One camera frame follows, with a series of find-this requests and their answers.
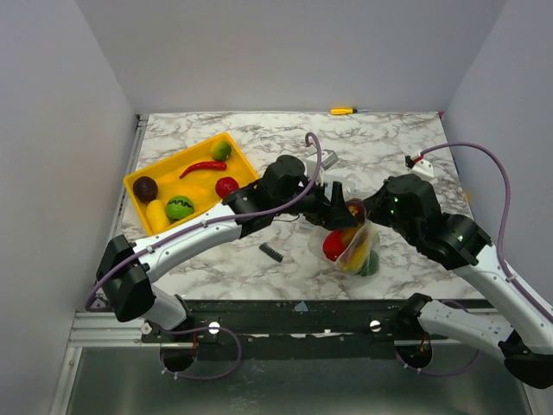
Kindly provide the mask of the green bell pepper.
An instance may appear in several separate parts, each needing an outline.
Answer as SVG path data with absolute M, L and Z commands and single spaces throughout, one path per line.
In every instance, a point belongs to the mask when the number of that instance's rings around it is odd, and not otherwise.
M 361 277 L 369 277 L 378 272 L 379 269 L 379 255 L 376 251 L 370 250 L 369 256 L 365 263 L 360 268 L 358 274 Z

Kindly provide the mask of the dark purple plum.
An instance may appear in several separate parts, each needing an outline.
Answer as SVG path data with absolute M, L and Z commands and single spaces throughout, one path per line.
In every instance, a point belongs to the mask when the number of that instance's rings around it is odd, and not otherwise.
M 346 207 L 348 208 L 349 212 L 352 214 L 354 219 L 359 224 L 365 223 L 366 211 L 365 211 L 365 206 L 363 204 L 363 201 L 361 199 L 352 198 L 346 201 Z

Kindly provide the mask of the yellow banana bunch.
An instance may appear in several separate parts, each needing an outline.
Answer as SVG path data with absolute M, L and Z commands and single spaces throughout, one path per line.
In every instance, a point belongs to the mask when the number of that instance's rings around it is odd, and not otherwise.
M 371 248 L 370 231 L 367 228 L 346 230 L 341 235 L 346 250 L 340 255 L 342 271 L 357 272 L 365 263 Z

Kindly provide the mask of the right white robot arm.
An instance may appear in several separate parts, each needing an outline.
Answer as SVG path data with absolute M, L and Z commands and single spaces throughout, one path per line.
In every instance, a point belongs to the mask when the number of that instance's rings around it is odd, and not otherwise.
M 463 278 L 502 316 L 493 321 L 416 293 L 398 313 L 403 336 L 445 336 L 499 359 L 528 386 L 552 385 L 550 305 L 519 275 L 506 274 L 480 226 L 463 214 L 444 213 L 433 186 L 412 174 L 389 177 L 363 204 L 368 220 L 396 231 L 424 257 Z

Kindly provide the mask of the clear zip top bag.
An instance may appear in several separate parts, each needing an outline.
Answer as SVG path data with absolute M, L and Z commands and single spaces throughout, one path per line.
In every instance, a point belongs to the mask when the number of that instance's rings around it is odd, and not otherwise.
M 308 249 L 335 270 L 369 277 L 379 271 L 380 240 L 376 225 L 367 218 L 360 198 L 352 198 L 346 206 L 358 222 L 355 228 L 312 231 Z

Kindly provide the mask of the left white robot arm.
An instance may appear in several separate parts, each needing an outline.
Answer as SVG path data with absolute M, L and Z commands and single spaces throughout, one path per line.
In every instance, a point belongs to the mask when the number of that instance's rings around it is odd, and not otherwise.
M 341 183 L 334 182 L 326 195 L 324 186 L 304 171 L 297 157 L 280 156 L 260 179 L 193 220 L 134 243 L 124 235 L 111 239 L 96 273 L 109 310 L 119 322 L 144 318 L 170 340 L 183 341 L 192 328 L 187 307 L 153 285 L 176 266 L 268 227 L 279 214 L 299 214 L 330 231 L 356 227 Z

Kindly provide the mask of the red bell pepper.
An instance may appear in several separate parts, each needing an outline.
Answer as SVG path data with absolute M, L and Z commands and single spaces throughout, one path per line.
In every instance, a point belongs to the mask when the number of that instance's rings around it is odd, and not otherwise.
M 342 230 L 334 230 L 323 241 L 323 254 L 328 260 L 332 262 L 335 262 L 338 257 L 346 250 L 346 246 L 341 240 L 342 233 Z

